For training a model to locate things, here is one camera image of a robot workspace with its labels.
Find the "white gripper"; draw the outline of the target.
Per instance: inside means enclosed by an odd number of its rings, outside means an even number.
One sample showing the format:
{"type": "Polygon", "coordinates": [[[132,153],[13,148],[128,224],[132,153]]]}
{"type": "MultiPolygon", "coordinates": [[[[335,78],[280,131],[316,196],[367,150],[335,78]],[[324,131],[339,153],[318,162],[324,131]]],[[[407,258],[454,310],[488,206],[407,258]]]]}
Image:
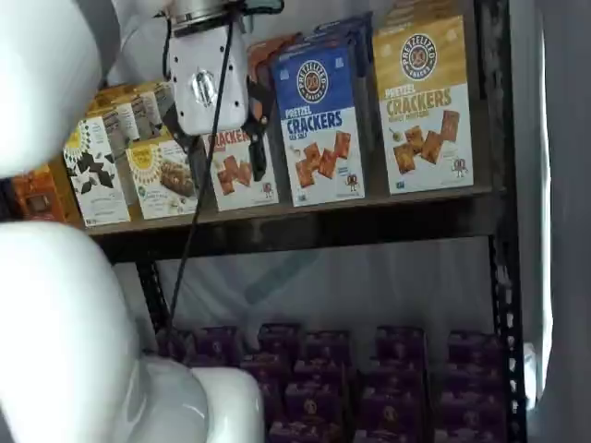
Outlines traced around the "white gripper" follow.
{"type": "Polygon", "coordinates": [[[170,41],[169,60],[175,106],[162,117],[174,141],[190,150],[190,135],[243,125],[249,138],[248,153],[253,179],[266,173],[264,136],[270,120],[270,91],[247,77],[247,52],[237,23],[170,41]],[[256,114],[250,102],[260,104],[256,114]]]}

